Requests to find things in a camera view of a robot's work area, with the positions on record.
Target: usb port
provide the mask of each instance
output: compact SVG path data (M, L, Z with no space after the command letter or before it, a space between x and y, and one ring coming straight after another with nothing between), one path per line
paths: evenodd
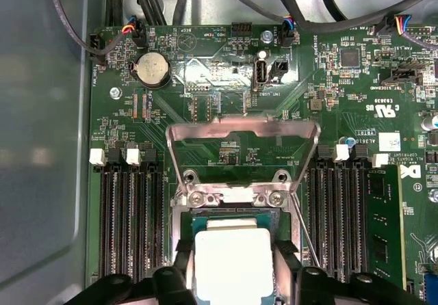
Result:
M257 60L254 67L255 83L264 84L268 81L268 66L266 61Z

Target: cable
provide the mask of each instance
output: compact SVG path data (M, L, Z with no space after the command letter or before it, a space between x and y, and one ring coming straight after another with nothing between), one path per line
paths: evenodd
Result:
M407 17L406 17L406 19L404 20L404 23L403 23L403 32L406 32L407 30L408 30L408 22L411 20L411 15L408 15Z
M152 11L155 14L155 18L157 19L158 25L166 26L166 19L164 18L163 11L159 6L158 0L149 0L149 4L151 5Z
M145 17L148 25L155 26L157 24L157 20L154 16L154 13L152 11L151 5L149 4L149 1L148 0L138 0L138 3L140 3L140 6L142 7L144 17Z
M310 31L315 34L325 34L333 33L336 31L343 31L361 25L378 23L389 13L405 11L423 0L403 0L401 2L398 2L397 4L394 4L386 9L379 10L375 13L366 14L365 16L339 21L336 23L312 23L310 21L306 21L305 17L302 15L300 8L298 7L296 0L281 1L301 29Z
M431 44L431 43L423 42L422 40L416 38L415 36L412 36L410 33L407 32L408 23L409 23L409 20L411 20L410 15L396 16L395 20L396 20L396 24L397 24L398 33L404 39L418 45L419 47L423 47L423 48L428 49L428 50L438 50L438 44Z
M341 10L337 7L335 0L322 0L326 9L330 13L330 15L335 19L335 21L344 21L347 18L341 12Z
M105 26L112 26L112 0L105 0Z
M112 42L110 42L104 49L98 50L90 45L86 44L75 32L73 27L71 26L70 22L68 21L67 15L64 11L64 8L62 7L61 0L52 0L53 4L56 9L56 13L59 16L62 24L64 25L67 33L70 35L70 37L83 49L86 51L95 54L95 55L107 55L109 52L114 50L117 46L117 44L125 38L125 35L122 33L119 33Z
M411 34L409 34L407 32L404 32L402 34L402 37L404 39L408 40L409 42L412 42L412 43L418 45L419 47L424 47L425 49L428 49L428 50L438 50L438 44L430 44L430 43L423 42L422 40L415 38L414 36L412 36Z
M398 35L403 34L402 17L401 16L395 16L394 19L396 20L396 26L397 26Z
M120 26L123 24L122 15L122 0L112 0L112 20L114 26Z
M283 17L282 16L277 16L276 14L270 13L268 11L266 11L265 9L261 8L260 6L258 6L256 3L254 3L251 0L239 0L241 3L243 3L244 5L248 6L249 8L253 9L254 11L256 11L258 14L271 19L273 21L276 21L278 23L282 23L283 22Z
M182 25L184 19L185 5L187 0L177 0L175 11L173 12L172 25Z

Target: white label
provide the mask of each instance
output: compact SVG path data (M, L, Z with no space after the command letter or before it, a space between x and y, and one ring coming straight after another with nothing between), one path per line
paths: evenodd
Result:
M379 133L378 150L382 152L401 151L400 133Z
M422 168L420 165L410 165L406 167L405 165L400 165L400 175L402 178L407 176L411 178L421 178L422 177Z

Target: wire connector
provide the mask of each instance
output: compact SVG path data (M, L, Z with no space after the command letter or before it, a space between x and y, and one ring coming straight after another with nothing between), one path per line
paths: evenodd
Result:
M386 16L381 22L374 26L375 36L396 35L397 26L394 15Z

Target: capacitor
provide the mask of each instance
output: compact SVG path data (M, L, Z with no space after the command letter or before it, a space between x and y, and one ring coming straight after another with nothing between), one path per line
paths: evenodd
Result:
M257 57L260 60L265 60L268 57L268 52L266 52L265 50L261 50L257 53Z
M158 52L148 52L130 66L131 74L146 88L157 90L165 86L172 74L167 58Z
M346 144L349 149L356 145L356 139L353 137L341 137L338 141L339 144Z
M422 128L425 131L434 131L438 129L438 115L427 116L422 121Z

